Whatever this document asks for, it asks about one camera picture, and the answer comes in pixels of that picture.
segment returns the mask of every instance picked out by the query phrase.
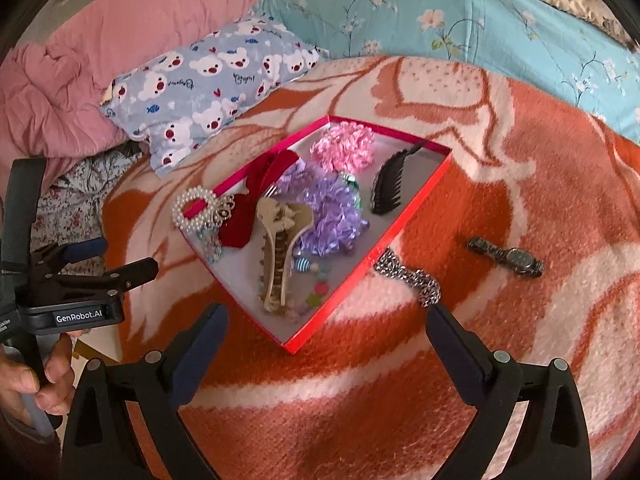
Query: gift box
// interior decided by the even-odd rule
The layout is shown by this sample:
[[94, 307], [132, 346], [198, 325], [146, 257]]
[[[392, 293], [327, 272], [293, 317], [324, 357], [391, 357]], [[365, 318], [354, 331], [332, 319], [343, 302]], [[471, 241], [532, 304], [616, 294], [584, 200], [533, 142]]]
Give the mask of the gift box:
[[[264, 301], [260, 298], [265, 231], [257, 220], [249, 243], [241, 249], [225, 248], [223, 256], [215, 263], [207, 261], [204, 245], [197, 235], [185, 236], [201, 261], [244, 312], [278, 345], [292, 354], [297, 352], [332, 311], [340, 306], [358, 280], [362, 279], [385, 248], [398, 236], [440, 181], [451, 162], [450, 148], [436, 142], [425, 142], [417, 153], [408, 156], [404, 162], [400, 205], [393, 211], [378, 216], [371, 211], [370, 194], [380, 166], [393, 154], [423, 141], [420, 137], [378, 124], [325, 116], [273, 146], [270, 153], [293, 150], [300, 158], [309, 161], [313, 143], [331, 126], [342, 121], [368, 126], [374, 133], [373, 163], [356, 175], [360, 188], [362, 216], [369, 222], [369, 228], [354, 240], [353, 249], [347, 254], [338, 252], [320, 259], [308, 258], [308, 262], [317, 262], [316, 267], [321, 267], [322, 282], [318, 282], [315, 273], [296, 272], [291, 269], [292, 275], [287, 287], [290, 297], [288, 301], [302, 306], [301, 308], [296, 307], [287, 315], [268, 312], [265, 309]], [[245, 192], [244, 181], [250, 167], [251, 163], [236, 171], [217, 186], [213, 190], [214, 193], [221, 196], [226, 193]]]

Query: chain necklace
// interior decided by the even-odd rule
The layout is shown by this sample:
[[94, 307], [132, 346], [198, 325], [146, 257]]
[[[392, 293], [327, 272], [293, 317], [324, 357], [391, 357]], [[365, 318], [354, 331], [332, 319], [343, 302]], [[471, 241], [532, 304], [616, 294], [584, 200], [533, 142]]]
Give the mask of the chain necklace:
[[424, 308], [440, 301], [440, 284], [436, 279], [423, 270], [407, 269], [390, 247], [385, 249], [373, 268], [382, 276], [400, 280], [414, 288], [418, 292], [418, 302]]

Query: human hand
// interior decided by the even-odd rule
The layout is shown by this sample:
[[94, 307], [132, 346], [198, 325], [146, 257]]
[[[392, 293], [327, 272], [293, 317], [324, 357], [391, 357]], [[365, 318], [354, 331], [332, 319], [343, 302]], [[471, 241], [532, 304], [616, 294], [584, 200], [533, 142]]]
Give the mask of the human hand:
[[49, 383], [44, 388], [36, 373], [25, 364], [9, 360], [0, 346], [0, 406], [13, 418], [27, 426], [31, 425], [29, 412], [22, 403], [20, 394], [35, 394], [36, 405], [51, 415], [66, 415], [71, 408], [76, 389], [76, 375], [71, 368], [72, 341], [69, 337], [82, 332], [60, 334], [44, 371]]

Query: bear print pillowcase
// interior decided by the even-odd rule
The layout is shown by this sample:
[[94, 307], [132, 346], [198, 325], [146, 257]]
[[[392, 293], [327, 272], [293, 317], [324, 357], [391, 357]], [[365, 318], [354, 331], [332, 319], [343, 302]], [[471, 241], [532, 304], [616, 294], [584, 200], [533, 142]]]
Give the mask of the bear print pillowcase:
[[149, 144], [162, 177], [321, 57], [272, 17], [249, 16], [117, 77], [101, 109]]

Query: light blue floral sheet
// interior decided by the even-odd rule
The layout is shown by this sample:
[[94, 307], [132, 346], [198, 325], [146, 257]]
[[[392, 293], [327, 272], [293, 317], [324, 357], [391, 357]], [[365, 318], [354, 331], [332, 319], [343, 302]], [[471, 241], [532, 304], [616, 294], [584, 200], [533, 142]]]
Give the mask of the light blue floral sheet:
[[333, 58], [465, 61], [529, 82], [640, 141], [640, 56], [539, 0], [260, 0], [256, 8]]

